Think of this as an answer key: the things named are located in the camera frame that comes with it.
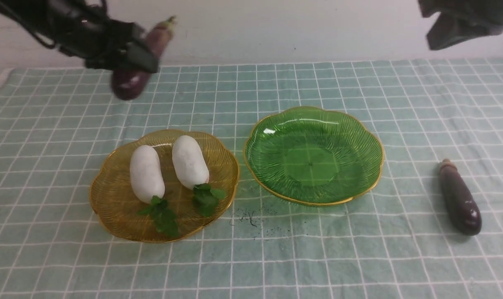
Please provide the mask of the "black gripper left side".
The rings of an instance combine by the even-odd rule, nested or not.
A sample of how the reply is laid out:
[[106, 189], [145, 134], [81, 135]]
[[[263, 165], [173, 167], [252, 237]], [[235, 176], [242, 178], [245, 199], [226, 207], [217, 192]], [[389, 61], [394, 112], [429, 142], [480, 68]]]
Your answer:
[[0, 0], [0, 15], [46, 49], [84, 59], [88, 69], [158, 71], [158, 58], [142, 42], [145, 29], [111, 19], [105, 0], [100, 5], [84, 0]]

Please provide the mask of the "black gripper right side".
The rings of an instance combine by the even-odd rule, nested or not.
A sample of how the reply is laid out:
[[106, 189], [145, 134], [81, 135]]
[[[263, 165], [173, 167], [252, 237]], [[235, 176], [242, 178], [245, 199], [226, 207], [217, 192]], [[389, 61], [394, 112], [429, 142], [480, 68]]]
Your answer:
[[439, 13], [426, 34], [429, 49], [448, 49], [503, 32], [503, 0], [419, 0], [424, 18]]

